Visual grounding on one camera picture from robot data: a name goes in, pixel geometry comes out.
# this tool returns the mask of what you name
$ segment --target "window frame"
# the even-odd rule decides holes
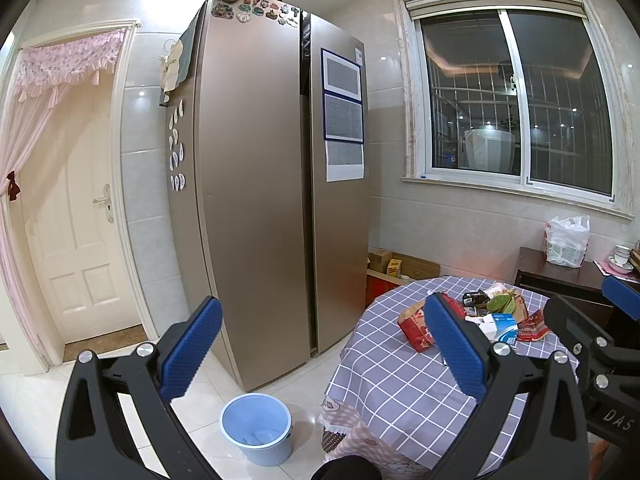
[[[423,182],[449,186],[471,187],[498,192],[507,192],[525,196],[535,196],[556,202],[570,203],[607,212],[627,219],[633,219],[633,154],[632,137],[628,107],[624,98],[624,85],[615,54],[594,11],[591,0],[580,0],[586,18],[582,18],[587,35],[602,76],[612,141],[612,192],[610,196],[560,184],[533,181],[530,179],[530,124],[529,107],[526,92],[518,91],[518,108],[522,120],[520,176],[486,173],[473,170],[454,170],[434,168],[431,159],[431,94],[426,64],[426,53],[420,18],[412,18],[407,4],[416,0],[394,0],[396,22],[399,29],[402,77],[404,81],[406,113],[406,173],[402,179],[406,182]],[[464,10],[485,9],[478,0],[466,0]],[[522,62],[517,44],[506,15],[504,6],[496,9],[503,24],[511,59],[514,65],[517,87],[526,88]],[[545,6],[540,0],[535,10],[559,12],[572,15]],[[451,14],[440,12],[434,15]]]

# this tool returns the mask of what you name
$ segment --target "checkered tablecloth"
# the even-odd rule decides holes
[[[476,402],[457,386],[437,346],[418,353],[409,345],[398,326],[398,315],[429,291],[446,292],[462,300],[465,292],[485,290],[493,283],[494,280],[443,276],[400,286],[378,297],[362,315],[342,350],[340,365],[326,390],[327,397],[341,407],[354,408],[367,432],[382,447],[395,450],[420,466],[433,468],[466,423]],[[545,296],[515,288],[523,295],[530,314],[546,303]],[[518,342],[515,351],[545,358],[558,349],[566,351],[558,338],[549,333],[542,341]],[[577,360],[567,353],[575,368]],[[481,472],[498,467],[525,400],[526,394],[514,399]]]

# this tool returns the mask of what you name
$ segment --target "red packaging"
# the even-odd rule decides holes
[[[540,341],[549,332],[545,316],[541,310],[535,311],[527,319],[518,323],[518,341]]]
[[[465,319],[465,309],[447,294],[443,294],[449,306],[460,319]],[[416,352],[422,352],[434,344],[433,336],[424,322],[424,301],[404,309],[398,317],[398,326]]]

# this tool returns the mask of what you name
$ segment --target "saucer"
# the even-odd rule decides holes
[[[632,267],[632,265],[627,262],[626,264],[624,264],[623,266],[619,265],[616,263],[616,259],[613,256],[610,256],[609,259],[609,265],[611,267],[613,267],[614,270],[617,270],[618,272],[620,272],[621,274],[628,274],[630,273],[632,270],[634,270],[634,268]]]

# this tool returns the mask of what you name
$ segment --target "floor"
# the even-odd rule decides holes
[[[62,361],[64,363],[75,361],[82,350],[93,350],[97,354],[104,354],[143,341],[146,341],[146,333],[142,325],[130,326],[123,330],[116,330],[116,332],[67,343]]]
[[[242,391],[213,354],[207,355],[185,396],[174,399],[172,407],[196,446],[223,479],[309,480],[324,461],[322,426],[317,421],[324,389],[337,368],[338,354],[345,342],[341,341],[303,367],[259,390],[282,400],[291,412],[294,451],[281,466],[252,464],[220,433],[220,409]],[[134,348],[135,345],[101,356],[128,354]],[[47,374],[32,377],[21,373],[0,374],[2,411],[33,461],[51,480],[55,471],[58,418],[73,366],[73,363],[63,364]],[[132,401],[129,396],[121,399],[145,465],[166,476]]]

